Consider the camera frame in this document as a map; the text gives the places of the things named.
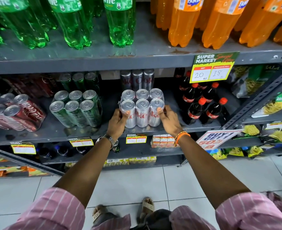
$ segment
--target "person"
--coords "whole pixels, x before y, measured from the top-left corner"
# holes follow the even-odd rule
[[[281,230],[282,212],[265,195],[251,192],[222,164],[202,149],[183,129],[177,114],[166,105],[158,109],[165,131],[180,145],[209,202],[216,210],[221,230]],[[116,109],[107,135],[68,170],[56,184],[34,201],[16,223],[6,230],[81,230],[85,208],[112,147],[124,131],[128,118]],[[99,205],[93,211],[92,230],[128,230],[130,215],[118,217]],[[143,200],[134,230],[214,230],[206,220],[187,206],[172,212],[154,210],[149,197]]]

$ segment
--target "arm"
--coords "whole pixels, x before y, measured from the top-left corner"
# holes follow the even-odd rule
[[[128,115],[120,117],[120,110],[115,110],[114,115],[109,121],[107,130],[107,134],[113,138],[114,142],[122,135],[127,118]],[[80,161],[59,179],[54,187],[59,187],[70,192],[86,208],[110,148],[110,141],[102,138]]]
[[[177,114],[171,110],[170,106],[166,105],[165,110],[166,114],[162,109],[158,110],[158,114],[166,132],[175,138],[178,133],[183,131],[182,127]],[[200,186],[215,209],[236,194],[250,192],[242,182],[191,137],[188,135],[182,136],[178,144],[193,169]]]

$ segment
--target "silver watch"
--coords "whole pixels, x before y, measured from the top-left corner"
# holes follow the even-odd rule
[[[110,141],[110,143],[111,143],[111,148],[110,149],[112,149],[112,147],[114,145],[114,141],[113,141],[112,137],[110,135],[107,135],[107,134],[98,137],[98,139],[96,140],[95,144],[97,144],[97,142],[100,141],[101,138],[103,138],[103,137]]]

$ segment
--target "pink striped shirt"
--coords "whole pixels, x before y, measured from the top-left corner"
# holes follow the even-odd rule
[[[216,230],[187,206],[177,207],[169,220],[173,230]],[[221,230],[282,230],[282,212],[265,195],[242,193],[216,209]],[[82,230],[85,209],[69,192],[52,187],[5,230]],[[130,214],[105,221],[92,230],[128,230]]]

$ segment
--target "floor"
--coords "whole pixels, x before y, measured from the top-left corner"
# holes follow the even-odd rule
[[[276,191],[282,196],[282,157],[220,161],[254,192]],[[1,178],[0,230],[14,223],[20,213],[58,177]],[[107,205],[113,213],[131,214],[132,227],[143,197],[149,196],[156,209],[173,210],[187,205],[219,229],[215,211],[202,191],[191,167],[186,164],[138,170],[116,170],[101,173],[91,200],[85,210],[83,230],[92,226],[92,211],[98,204]]]

